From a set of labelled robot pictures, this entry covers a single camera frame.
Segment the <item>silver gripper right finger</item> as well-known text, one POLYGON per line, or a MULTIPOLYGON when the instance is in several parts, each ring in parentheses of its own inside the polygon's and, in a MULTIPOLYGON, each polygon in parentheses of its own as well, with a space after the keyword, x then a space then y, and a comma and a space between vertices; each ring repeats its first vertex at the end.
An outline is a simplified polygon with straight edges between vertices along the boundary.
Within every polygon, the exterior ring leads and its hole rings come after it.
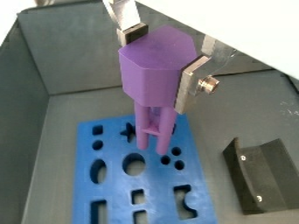
POLYGON ((236 50, 206 35, 202 47, 202 55, 182 69, 180 85, 178 88, 175 111, 183 114, 200 92, 211 95, 220 84, 215 73, 228 64, 236 50))

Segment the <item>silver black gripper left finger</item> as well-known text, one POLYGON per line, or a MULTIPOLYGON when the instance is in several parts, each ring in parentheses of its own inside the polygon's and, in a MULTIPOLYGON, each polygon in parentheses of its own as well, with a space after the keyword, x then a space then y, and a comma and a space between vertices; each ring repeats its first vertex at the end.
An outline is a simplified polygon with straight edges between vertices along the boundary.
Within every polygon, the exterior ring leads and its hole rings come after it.
POLYGON ((135 0, 103 0, 107 13, 116 24, 118 41, 128 45, 148 33, 148 25, 140 20, 135 0))

